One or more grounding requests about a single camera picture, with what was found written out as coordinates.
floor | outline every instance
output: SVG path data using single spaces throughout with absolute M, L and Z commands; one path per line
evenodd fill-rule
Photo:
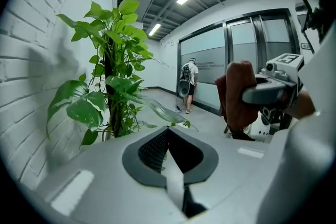
M 176 110 L 176 96 L 160 89 L 144 90 L 142 95 L 147 98 L 155 99 L 161 103 L 164 107 L 175 111 Z M 182 109 L 181 116 L 186 118 L 191 123 L 191 129 L 197 129 L 199 132 L 222 134 L 226 127 L 224 119 L 220 116 L 212 114 L 201 108 L 192 105 L 192 111 L 190 114 L 185 113 L 183 108 L 182 99 L 177 99 L 177 105 Z M 160 117 L 158 117 L 149 107 L 144 107 L 138 114 L 138 120 L 146 121 L 150 124 L 157 126 L 169 125 L 169 123 Z

